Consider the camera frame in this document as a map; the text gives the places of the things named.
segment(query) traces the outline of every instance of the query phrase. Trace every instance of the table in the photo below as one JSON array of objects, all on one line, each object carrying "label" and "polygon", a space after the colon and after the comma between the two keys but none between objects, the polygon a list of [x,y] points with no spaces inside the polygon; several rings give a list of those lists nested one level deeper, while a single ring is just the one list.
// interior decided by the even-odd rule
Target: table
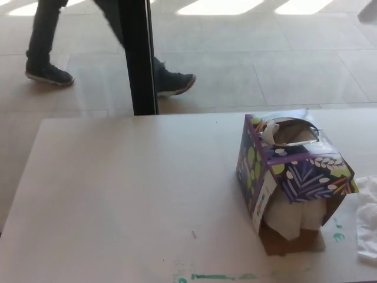
[{"label": "table", "polygon": [[[375,174],[376,110],[310,112],[358,177]],[[376,279],[356,254],[356,195],[323,227],[325,252],[264,254],[235,174],[243,119],[45,120],[0,239],[0,282]]]}]

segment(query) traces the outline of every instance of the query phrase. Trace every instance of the black frame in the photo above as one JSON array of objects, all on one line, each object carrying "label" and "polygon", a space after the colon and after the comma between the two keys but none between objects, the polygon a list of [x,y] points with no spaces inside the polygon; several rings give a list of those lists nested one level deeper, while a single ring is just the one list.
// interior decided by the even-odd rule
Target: black frame
[{"label": "black frame", "polygon": [[158,114],[149,0],[118,0],[134,115]]}]

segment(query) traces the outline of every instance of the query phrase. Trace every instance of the leg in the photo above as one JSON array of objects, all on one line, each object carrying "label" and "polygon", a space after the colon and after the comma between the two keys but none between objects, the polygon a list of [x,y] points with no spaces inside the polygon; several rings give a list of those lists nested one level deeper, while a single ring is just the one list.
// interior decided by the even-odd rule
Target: leg
[{"label": "leg", "polygon": [[49,54],[54,42],[55,30],[59,20],[60,9],[67,0],[39,0],[34,17],[33,30],[27,51],[26,75],[37,81],[68,85],[73,78],[50,64]]},{"label": "leg", "polygon": [[[113,33],[124,47],[118,0],[94,0],[94,2],[103,11]],[[189,90],[196,80],[192,74],[184,75],[167,71],[165,65],[156,57],[154,57],[154,75],[156,77],[157,92],[160,96],[172,96],[184,93]]]}]

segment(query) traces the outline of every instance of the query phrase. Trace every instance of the dark jeans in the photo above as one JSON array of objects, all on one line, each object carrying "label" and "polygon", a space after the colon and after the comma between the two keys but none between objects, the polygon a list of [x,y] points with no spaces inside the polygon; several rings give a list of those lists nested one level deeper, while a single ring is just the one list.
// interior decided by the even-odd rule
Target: dark jeans
[{"label": "dark jeans", "polygon": [[[49,63],[49,54],[52,50],[55,30],[58,25],[60,9],[66,6],[68,0],[39,0],[37,13],[27,51],[28,65],[38,68]],[[118,0],[94,0],[103,11],[111,29],[124,47],[124,40],[119,19]],[[155,73],[163,67],[156,57],[154,58]]]}]

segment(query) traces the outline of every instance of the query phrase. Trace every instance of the sneaker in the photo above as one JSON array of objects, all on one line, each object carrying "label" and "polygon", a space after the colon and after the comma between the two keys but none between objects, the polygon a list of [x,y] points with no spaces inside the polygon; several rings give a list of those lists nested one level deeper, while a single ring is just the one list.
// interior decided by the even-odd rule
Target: sneaker
[{"label": "sneaker", "polygon": [[59,87],[68,86],[74,82],[70,74],[52,64],[48,64],[44,68],[30,68],[27,66],[25,74],[30,80],[54,84]]},{"label": "sneaker", "polygon": [[172,73],[165,66],[160,71],[157,81],[157,97],[170,97],[188,91],[196,81],[193,74]]}]

